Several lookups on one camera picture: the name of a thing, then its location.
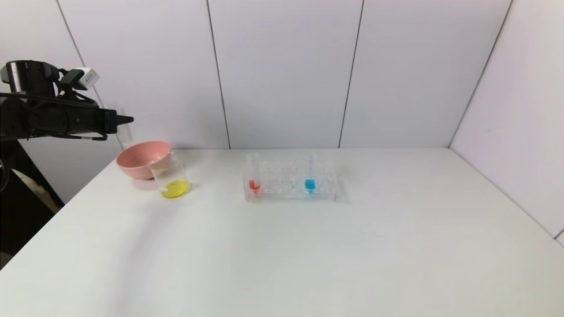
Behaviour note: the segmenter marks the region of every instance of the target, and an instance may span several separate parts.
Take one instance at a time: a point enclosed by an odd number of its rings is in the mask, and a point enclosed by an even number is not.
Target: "white table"
[[[246,152],[177,151],[176,200],[110,164],[0,271],[0,316],[564,316],[564,248],[450,150],[321,150],[338,202],[259,204]]]

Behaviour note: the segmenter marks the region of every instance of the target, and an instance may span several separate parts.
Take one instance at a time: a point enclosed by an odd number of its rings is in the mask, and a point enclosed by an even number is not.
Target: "wall seam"
[[[219,62],[217,60],[217,50],[215,49],[215,36],[213,34],[212,26],[212,12],[210,11],[210,2],[206,0],[206,5],[208,6],[208,19],[210,21],[210,31],[211,31],[211,42],[213,44],[213,54],[215,56],[215,68],[217,69],[217,80],[219,81],[219,93],[221,94],[221,106],[223,107],[223,118],[225,119],[225,131],[227,132],[227,144],[229,149],[231,149],[231,140],[229,138],[229,127],[227,126],[227,113],[225,112],[225,101],[223,100],[223,88],[221,86],[221,76],[219,75]]]
[[[360,17],[358,20],[358,29],[356,30],[356,41],[354,44],[354,52],[352,54],[352,64],[351,73],[349,75],[349,86],[347,88],[347,97],[345,98],[345,109],[343,110],[343,122],[341,123],[341,133],[339,134],[339,144],[337,148],[341,148],[341,140],[343,138],[343,128],[345,127],[345,116],[347,114],[347,103],[349,102],[349,92],[351,91],[351,81],[353,79],[353,69],[354,69],[354,59],[356,57],[356,48],[358,47],[358,37],[360,34],[360,23],[362,22],[362,12],[364,10],[364,0],[362,0],[362,6],[360,7]]]
[[[507,7],[507,12],[505,13],[505,17],[503,18],[503,22],[501,23],[501,27],[499,28],[499,32],[497,33],[495,41],[493,42],[494,44],[492,45],[492,50],[490,51],[490,54],[488,55],[488,59],[486,60],[486,64],[484,65],[482,73],[480,74],[480,77],[478,78],[478,82],[476,83],[476,87],[474,87],[474,90],[472,91],[472,94],[470,95],[470,99],[468,100],[468,104],[466,104],[466,107],[464,108],[462,116],[460,117],[459,124],[456,126],[455,132],[452,134],[451,141],[448,143],[447,148],[451,148],[452,141],[455,139],[455,135],[458,132],[460,125],[462,124],[462,121],[464,120],[464,116],[466,115],[466,111],[468,111],[468,108],[470,107],[470,103],[472,103],[472,99],[474,98],[474,94],[476,93],[476,90],[478,90],[478,86],[480,85],[480,82],[482,81],[482,77],[484,76],[484,73],[486,72],[486,68],[488,67],[488,63],[490,62],[490,58],[492,57],[492,54],[494,53],[495,46],[497,45],[497,40],[499,39],[499,35],[501,34],[501,31],[503,30],[503,26],[505,25],[505,21],[507,21],[507,17],[509,15],[509,10],[511,10],[512,4],[513,4],[513,0],[511,0],[511,2],[509,2],[509,6]]]

